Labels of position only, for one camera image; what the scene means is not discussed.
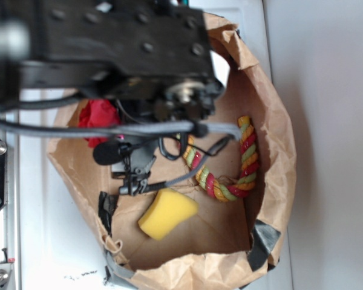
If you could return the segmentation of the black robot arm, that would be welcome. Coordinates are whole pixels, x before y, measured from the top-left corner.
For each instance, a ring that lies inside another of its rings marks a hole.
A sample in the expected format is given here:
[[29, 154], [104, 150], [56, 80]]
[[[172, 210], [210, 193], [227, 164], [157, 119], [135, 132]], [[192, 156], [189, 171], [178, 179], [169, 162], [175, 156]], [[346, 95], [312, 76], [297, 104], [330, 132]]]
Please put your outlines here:
[[201, 10], [171, 1], [0, 1], [0, 112], [105, 100], [122, 124], [53, 129], [12, 123], [0, 128], [36, 137], [104, 137], [96, 163], [119, 164], [122, 195], [149, 184], [165, 138], [203, 137], [224, 82], [215, 75]]

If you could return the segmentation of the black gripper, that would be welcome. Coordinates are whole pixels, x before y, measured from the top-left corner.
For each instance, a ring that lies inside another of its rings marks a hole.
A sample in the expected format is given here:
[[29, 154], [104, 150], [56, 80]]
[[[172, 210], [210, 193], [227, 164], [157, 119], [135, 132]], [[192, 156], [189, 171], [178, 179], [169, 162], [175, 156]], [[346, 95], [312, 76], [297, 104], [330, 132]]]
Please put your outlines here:
[[157, 159], [155, 152], [165, 152], [163, 137], [113, 138], [111, 145], [111, 173], [114, 179], [121, 179], [118, 193], [135, 196], [166, 188], [166, 181], [149, 183], [151, 169]]

